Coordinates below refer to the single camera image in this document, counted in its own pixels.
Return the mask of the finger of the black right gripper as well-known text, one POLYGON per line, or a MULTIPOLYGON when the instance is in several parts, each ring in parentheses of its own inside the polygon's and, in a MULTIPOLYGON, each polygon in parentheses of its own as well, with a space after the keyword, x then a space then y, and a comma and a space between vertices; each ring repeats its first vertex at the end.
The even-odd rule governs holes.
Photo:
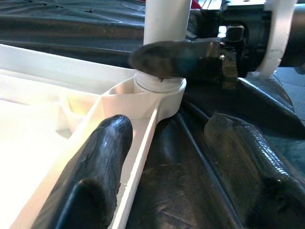
POLYGON ((223 60, 219 40, 155 42, 130 55, 134 69, 161 79, 219 79, 223 60))
POLYGON ((218 37, 221 22, 220 10, 193 9, 187 25, 187 39, 206 39, 218 37))

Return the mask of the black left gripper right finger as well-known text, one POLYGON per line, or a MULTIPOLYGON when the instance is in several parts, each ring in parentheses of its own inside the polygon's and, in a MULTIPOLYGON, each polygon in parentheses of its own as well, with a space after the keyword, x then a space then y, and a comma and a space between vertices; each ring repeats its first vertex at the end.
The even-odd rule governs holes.
POLYGON ((304 228, 305 181, 255 125, 216 113, 204 127, 204 139, 245 228, 304 228))

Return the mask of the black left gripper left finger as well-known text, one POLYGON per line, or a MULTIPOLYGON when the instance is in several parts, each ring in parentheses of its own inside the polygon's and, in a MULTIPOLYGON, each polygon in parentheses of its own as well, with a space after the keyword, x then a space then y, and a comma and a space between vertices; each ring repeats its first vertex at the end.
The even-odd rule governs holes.
POLYGON ((108 228, 132 138, 128 117, 103 120, 63 169, 32 228, 108 228))

